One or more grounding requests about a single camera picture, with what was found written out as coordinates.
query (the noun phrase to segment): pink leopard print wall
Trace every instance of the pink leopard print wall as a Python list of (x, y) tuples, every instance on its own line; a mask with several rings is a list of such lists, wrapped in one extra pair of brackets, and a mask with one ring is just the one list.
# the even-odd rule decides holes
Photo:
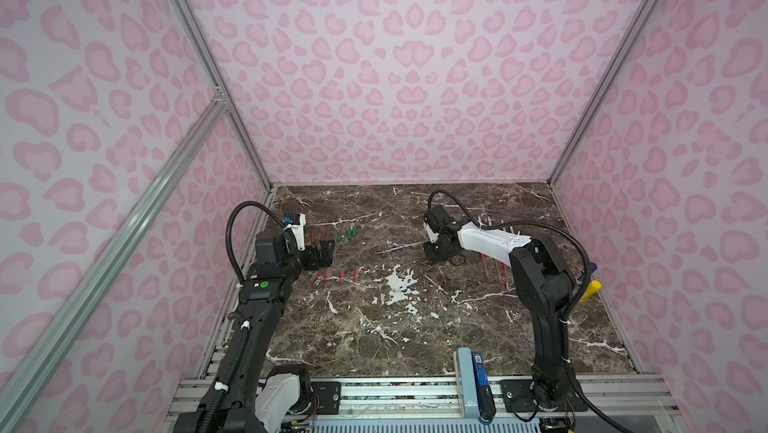
[(190, 0), (270, 178), (548, 178), (639, 0)]
[(0, 388), (211, 98), (168, 0), (0, 0)]
[[(240, 201), (263, 197), (221, 120), (20, 433), (158, 431), (178, 381), (197, 368), (232, 280), (226, 219)], [(235, 222), (238, 255), (254, 217), (247, 209)]]
[(665, 0), (556, 192), (692, 433), (768, 428), (766, 47), (766, 0)]

